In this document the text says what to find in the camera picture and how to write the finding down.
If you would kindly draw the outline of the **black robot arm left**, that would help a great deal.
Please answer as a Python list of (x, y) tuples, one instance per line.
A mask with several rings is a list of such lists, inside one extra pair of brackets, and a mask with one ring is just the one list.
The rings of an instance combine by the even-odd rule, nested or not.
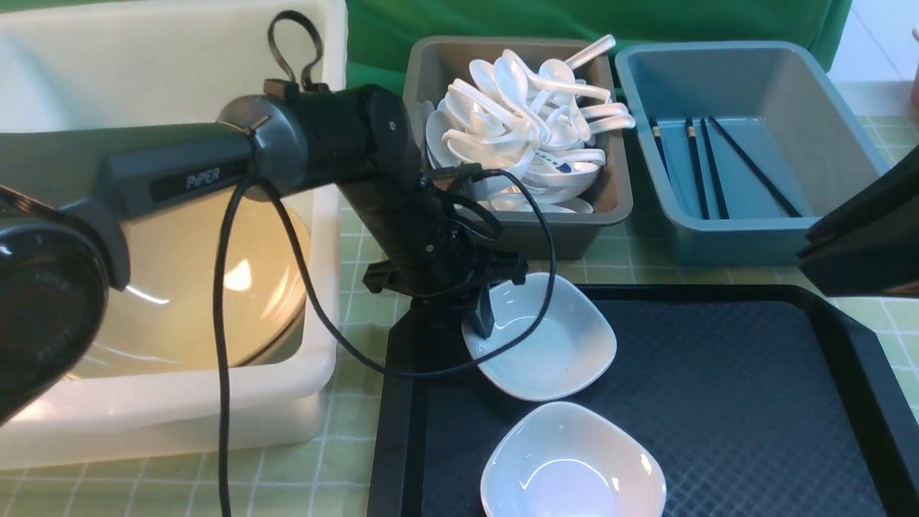
[(2, 421), (88, 352), (109, 290), (131, 277), (123, 225), (226, 189), (210, 260), (221, 413), (230, 405), (223, 274), (234, 216), (253, 187), (294, 238), (282, 197), (335, 185), (386, 255), (365, 272), (368, 290), (461, 307), (488, 337), (489, 288), (524, 284), (528, 262), (479, 245), (503, 227), (459, 185), (499, 174), (462, 166), (440, 190), (423, 173), (403, 101), (377, 85), (266, 80), (262, 95), (237, 98), (210, 124), (3, 134)]

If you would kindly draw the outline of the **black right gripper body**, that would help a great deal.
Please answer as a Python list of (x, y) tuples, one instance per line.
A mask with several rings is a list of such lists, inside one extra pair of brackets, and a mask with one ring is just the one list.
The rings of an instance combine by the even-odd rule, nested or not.
[(808, 229), (798, 269), (827, 297), (918, 297), (918, 149)]

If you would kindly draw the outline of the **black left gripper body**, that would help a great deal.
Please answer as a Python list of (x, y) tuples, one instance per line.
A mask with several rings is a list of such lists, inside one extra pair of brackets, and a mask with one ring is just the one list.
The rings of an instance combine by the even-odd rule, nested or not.
[(525, 256), (476, 244), (454, 210), (459, 197), (433, 186), (420, 166), (364, 166), (337, 186), (388, 259), (365, 271), (368, 290), (434, 302), (525, 284)]

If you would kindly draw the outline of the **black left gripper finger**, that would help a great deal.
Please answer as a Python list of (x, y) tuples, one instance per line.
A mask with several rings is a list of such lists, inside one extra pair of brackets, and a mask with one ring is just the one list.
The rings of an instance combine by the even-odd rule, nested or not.
[(467, 325), (476, 336), (489, 338), (495, 329), (495, 315), (493, 314), (490, 285), (483, 284), (476, 294), (470, 299), (467, 309)]

